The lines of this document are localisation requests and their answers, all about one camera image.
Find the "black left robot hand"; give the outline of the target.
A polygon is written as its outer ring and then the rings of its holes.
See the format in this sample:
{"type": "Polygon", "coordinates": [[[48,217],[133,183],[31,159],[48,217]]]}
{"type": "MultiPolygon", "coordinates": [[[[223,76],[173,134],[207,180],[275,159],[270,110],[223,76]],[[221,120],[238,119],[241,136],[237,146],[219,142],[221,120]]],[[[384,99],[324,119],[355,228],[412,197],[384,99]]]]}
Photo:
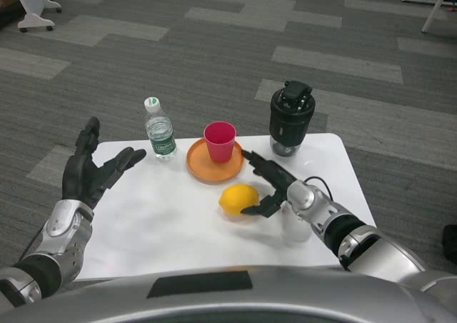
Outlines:
{"type": "Polygon", "coordinates": [[[94,209],[104,192],[112,188],[125,171],[146,156],[144,149],[126,147],[100,167],[93,161],[99,145],[100,122],[91,117],[76,140],[76,150],[66,163],[62,178],[62,198],[74,199],[94,209]]]}

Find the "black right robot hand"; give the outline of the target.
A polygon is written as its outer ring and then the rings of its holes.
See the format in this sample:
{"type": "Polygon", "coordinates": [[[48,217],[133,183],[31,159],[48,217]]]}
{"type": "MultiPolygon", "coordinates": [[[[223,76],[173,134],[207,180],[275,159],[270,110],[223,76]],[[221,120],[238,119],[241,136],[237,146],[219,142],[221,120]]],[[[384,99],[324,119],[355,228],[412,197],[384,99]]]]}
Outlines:
{"type": "Polygon", "coordinates": [[[253,173],[264,178],[275,189],[274,195],[265,196],[257,205],[241,210],[243,215],[269,218],[275,214],[287,200],[288,188],[297,180],[295,176],[272,160],[266,160],[254,151],[241,151],[243,157],[253,167],[253,173]]]}

